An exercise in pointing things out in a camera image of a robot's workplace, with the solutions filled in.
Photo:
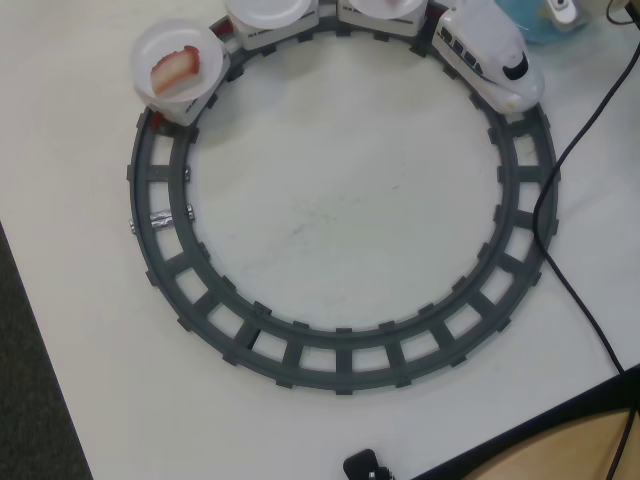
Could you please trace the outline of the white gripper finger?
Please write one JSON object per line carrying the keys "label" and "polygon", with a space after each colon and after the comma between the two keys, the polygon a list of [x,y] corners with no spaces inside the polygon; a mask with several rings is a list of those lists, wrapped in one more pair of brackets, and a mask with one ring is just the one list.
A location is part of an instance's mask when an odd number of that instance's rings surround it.
{"label": "white gripper finger", "polygon": [[555,23],[575,23],[579,9],[574,0],[546,0],[546,9]]}

